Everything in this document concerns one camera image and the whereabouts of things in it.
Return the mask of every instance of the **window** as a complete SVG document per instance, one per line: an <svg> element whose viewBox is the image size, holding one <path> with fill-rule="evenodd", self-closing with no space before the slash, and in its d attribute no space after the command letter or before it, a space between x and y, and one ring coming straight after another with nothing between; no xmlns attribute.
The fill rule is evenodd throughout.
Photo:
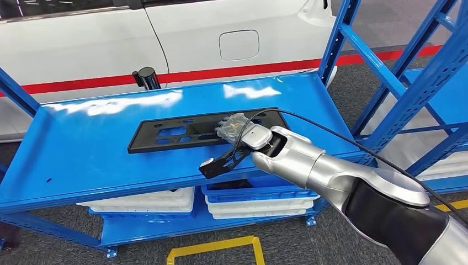
<svg viewBox="0 0 468 265"><path fill-rule="evenodd" d="M112 0L0 0L0 17L19 18L112 6Z"/></svg>

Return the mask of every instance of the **yellow tape line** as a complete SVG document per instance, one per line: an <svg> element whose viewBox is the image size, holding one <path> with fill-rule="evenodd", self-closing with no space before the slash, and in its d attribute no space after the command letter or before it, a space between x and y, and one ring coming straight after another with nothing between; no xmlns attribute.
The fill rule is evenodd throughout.
<svg viewBox="0 0 468 265"><path fill-rule="evenodd" d="M459 200L458 202L453 202L453 203L450 203L451 205L453 205L453 207L455 207L455 209L463 209L463 208L468 208L468 200ZM450 211L450 209L443 205L443 204L439 204L439 205L436 205L435 206L436 208L438 208L439 210L441 211Z"/></svg>
<svg viewBox="0 0 468 265"><path fill-rule="evenodd" d="M263 259L262 246L260 245L260 239L256 236L238 237L234 239L221 240L194 246L173 248L169 253L169 256L167 256L166 265L174 265L176 257L188 256L215 250L223 250L231 247L241 247L250 244L253 245L253 253L255 255L255 261L257 265L265 265L265 261Z"/></svg>

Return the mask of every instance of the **robotic arm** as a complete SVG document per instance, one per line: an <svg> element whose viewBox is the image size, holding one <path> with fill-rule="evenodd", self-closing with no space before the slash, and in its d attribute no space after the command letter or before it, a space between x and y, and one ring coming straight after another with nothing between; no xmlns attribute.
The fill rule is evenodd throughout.
<svg viewBox="0 0 468 265"><path fill-rule="evenodd" d="M218 130L231 143L235 132L240 133L232 125L228 121ZM258 168L314 190L358 233L388 247L402 264L468 264L468 230L430 206L416 181L329 156L308 138L279 126L267 129L252 123L240 142L253 151Z"/></svg>

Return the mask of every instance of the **black bracket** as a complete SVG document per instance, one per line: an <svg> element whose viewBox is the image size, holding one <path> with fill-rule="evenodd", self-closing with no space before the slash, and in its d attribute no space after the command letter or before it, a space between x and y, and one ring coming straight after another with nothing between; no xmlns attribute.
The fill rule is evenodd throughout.
<svg viewBox="0 0 468 265"><path fill-rule="evenodd" d="M198 170L210 179L233 170L244 158L250 154L250 149L241 146L237 150L231 149L219 158L210 161L198 168Z"/></svg>

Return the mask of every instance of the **white plastic bin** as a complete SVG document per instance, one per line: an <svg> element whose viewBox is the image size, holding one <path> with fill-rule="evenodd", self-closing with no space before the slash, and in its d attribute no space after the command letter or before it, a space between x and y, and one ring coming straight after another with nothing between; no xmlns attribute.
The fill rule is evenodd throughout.
<svg viewBox="0 0 468 265"><path fill-rule="evenodd" d="M193 208L194 194L195 188L189 187L77 204L96 212L188 213Z"/></svg>
<svg viewBox="0 0 468 265"><path fill-rule="evenodd" d="M205 196L205 202L214 219L252 218L304 214L319 197L210 203Z"/></svg>

